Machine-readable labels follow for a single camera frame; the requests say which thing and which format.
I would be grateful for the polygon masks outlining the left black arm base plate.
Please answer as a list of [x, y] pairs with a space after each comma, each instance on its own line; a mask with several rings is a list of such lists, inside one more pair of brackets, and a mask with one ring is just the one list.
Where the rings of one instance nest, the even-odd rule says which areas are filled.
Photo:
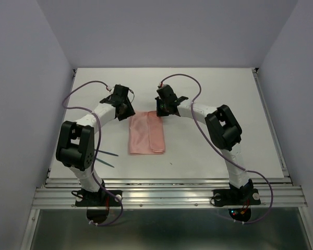
[[89, 192], [84, 189], [71, 191], [75, 197], [76, 207], [119, 207], [119, 202], [103, 190]]

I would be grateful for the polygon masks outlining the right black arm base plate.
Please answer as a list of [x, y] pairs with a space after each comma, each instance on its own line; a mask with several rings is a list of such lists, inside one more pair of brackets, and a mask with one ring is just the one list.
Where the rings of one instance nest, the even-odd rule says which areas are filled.
[[257, 189], [250, 190], [247, 193], [231, 189], [215, 189], [212, 193], [210, 203], [215, 207], [242, 206], [247, 202], [249, 202], [249, 205], [261, 204]]

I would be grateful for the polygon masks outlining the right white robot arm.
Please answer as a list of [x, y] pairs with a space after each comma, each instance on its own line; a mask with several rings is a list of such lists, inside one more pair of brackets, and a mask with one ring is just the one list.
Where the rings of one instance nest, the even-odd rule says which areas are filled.
[[248, 190], [253, 188], [243, 165], [241, 155], [242, 129], [227, 105], [210, 107], [195, 104], [185, 96], [177, 97], [169, 85], [158, 86], [156, 91], [156, 114], [159, 117], [176, 115], [192, 119], [196, 126], [205, 124], [209, 133], [208, 143], [221, 154], [228, 170], [230, 199], [242, 203], [248, 198]]

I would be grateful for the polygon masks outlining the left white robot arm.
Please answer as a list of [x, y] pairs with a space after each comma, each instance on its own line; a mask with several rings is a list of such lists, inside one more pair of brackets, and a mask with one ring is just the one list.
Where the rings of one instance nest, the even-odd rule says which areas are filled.
[[[109, 96], [102, 99], [94, 110], [67, 106], [70, 95], [91, 83], [103, 84], [109, 91]], [[105, 201], [105, 187], [103, 180], [94, 170], [102, 138], [101, 128], [112, 120], [122, 121], [135, 114], [128, 97], [133, 91], [119, 84], [110, 88], [102, 81], [90, 81], [82, 86], [64, 98], [62, 106], [67, 110], [84, 110], [88, 114], [76, 121], [62, 123], [55, 157], [74, 173], [81, 184], [81, 189], [88, 192], [88, 200], [94, 205], [101, 205]]]

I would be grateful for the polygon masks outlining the pink satin napkin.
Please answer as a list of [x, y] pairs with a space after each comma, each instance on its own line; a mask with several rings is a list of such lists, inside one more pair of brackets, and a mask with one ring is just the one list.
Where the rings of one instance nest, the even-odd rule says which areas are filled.
[[131, 155], [165, 153], [163, 121], [156, 111], [137, 112], [130, 117], [128, 152]]

